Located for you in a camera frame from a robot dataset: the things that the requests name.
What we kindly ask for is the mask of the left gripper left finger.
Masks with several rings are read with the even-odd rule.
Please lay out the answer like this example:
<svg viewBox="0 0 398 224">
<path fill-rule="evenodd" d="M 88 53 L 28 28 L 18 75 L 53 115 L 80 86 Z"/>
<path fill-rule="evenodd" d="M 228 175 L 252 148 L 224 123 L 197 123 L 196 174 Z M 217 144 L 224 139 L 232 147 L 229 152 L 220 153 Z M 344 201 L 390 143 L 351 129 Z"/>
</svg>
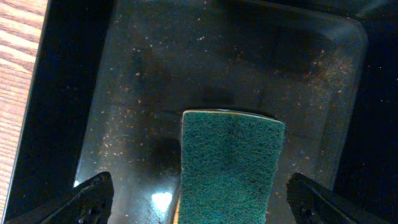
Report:
<svg viewBox="0 0 398 224">
<path fill-rule="evenodd" d="M 113 197 L 111 174 L 104 171 L 5 224 L 107 224 Z"/>
</svg>

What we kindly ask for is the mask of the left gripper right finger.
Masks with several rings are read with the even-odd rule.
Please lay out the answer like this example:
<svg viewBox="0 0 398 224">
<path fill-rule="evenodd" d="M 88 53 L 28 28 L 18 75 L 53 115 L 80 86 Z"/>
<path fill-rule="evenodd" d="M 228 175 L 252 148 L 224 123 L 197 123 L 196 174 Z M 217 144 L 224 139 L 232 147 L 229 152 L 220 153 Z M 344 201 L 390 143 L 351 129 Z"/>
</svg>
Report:
<svg viewBox="0 0 398 224">
<path fill-rule="evenodd" d="M 299 224 L 389 224 L 300 173 L 287 182 L 287 203 Z"/>
</svg>

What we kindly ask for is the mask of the yellow green scrub sponge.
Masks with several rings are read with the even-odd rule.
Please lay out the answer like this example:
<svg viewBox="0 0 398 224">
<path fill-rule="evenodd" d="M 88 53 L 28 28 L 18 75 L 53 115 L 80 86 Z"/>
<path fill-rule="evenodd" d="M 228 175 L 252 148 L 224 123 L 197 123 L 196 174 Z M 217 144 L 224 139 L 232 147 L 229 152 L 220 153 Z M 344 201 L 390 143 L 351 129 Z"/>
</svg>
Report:
<svg viewBox="0 0 398 224">
<path fill-rule="evenodd" d="M 187 110 L 179 223 L 265 223 L 285 124 L 252 113 Z"/>
</svg>

